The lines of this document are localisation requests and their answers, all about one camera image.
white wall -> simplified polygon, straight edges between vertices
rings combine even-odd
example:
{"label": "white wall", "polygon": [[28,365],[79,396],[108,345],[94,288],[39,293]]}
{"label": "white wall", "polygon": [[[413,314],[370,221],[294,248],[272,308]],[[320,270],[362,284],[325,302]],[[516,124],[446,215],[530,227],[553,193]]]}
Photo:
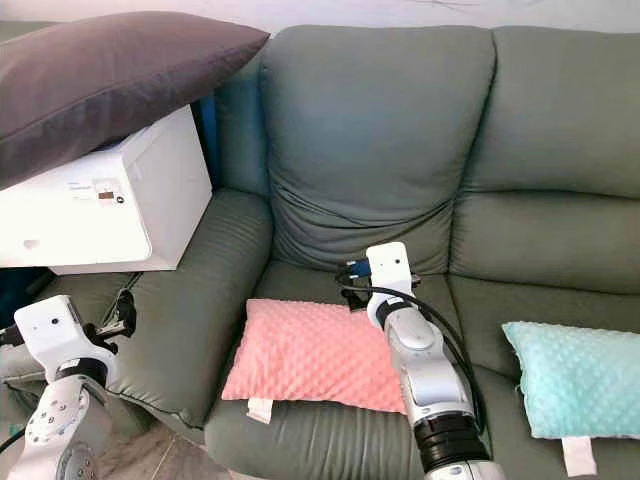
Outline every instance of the white wall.
{"label": "white wall", "polygon": [[271,32],[302,23],[526,24],[640,32],[640,0],[0,0],[3,20],[73,20],[129,10],[180,10]]}

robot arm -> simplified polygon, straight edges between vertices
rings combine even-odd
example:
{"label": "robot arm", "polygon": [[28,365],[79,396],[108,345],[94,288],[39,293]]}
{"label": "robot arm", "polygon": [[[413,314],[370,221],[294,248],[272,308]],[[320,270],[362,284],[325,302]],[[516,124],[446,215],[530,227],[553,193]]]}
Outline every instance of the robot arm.
{"label": "robot arm", "polygon": [[367,313],[389,343],[425,480],[505,480],[479,439],[464,385],[445,356],[442,332],[406,299],[413,297],[414,279],[404,245],[370,247],[367,260],[347,268],[351,280],[370,276],[374,290],[387,292],[372,293]]}
{"label": "robot arm", "polygon": [[49,383],[26,426],[25,447],[9,480],[98,478],[96,458],[111,432],[105,387],[117,372],[117,347],[105,339],[135,330],[127,290],[118,298],[116,315],[113,325],[83,329],[69,297],[58,295],[18,310],[18,334],[1,332],[7,343],[24,341]]}

sofa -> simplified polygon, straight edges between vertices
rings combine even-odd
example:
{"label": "sofa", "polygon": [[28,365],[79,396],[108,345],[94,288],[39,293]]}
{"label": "sofa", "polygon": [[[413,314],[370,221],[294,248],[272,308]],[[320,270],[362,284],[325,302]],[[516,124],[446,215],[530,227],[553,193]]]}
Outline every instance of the sofa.
{"label": "sofa", "polygon": [[[418,479],[399,414],[276,402],[264,425],[220,399],[246,299],[343,303],[336,265],[403,241],[416,295],[464,338],[495,460],[566,478],[560,442],[531,438],[501,325],[640,333],[639,50],[636,34],[533,27],[286,29],[215,92],[218,187],[178,269],[61,276],[41,297],[98,321],[130,284],[120,415],[142,407],[221,465]],[[17,396],[42,384],[23,348],[0,351],[0,377]],[[637,477],[640,443],[593,445],[599,478]]]}

white appliance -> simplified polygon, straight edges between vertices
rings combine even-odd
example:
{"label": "white appliance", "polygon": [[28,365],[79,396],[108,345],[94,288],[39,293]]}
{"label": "white appliance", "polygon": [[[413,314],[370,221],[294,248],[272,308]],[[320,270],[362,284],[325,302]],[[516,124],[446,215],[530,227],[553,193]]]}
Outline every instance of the white appliance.
{"label": "white appliance", "polygon": [[0,191],[0,267],[175,270],[211,199],[189,106]]}

textured pillow fabric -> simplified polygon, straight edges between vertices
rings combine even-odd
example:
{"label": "textured pillow fabric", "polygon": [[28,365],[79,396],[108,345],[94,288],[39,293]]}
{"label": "textured pillow fabric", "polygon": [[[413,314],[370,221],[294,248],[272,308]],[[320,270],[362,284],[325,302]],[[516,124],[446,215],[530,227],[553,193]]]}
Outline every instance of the textured pillow fabric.
{"label": "textured pillow fabric", "polygon": [[331,400],[404,413],[384,333],[366,312],[251,299],[247,315],[223,400]]}
{"label": "textured pillow fabric", "polygon": [[502,328],[520,359],[532,436],[640,434],[640,335],[528,322]]}
{"label": "textured pillow fabric", "polygon": [[173,12],[58,24],[0,44],[0,189],[206,95],[268,34]]}

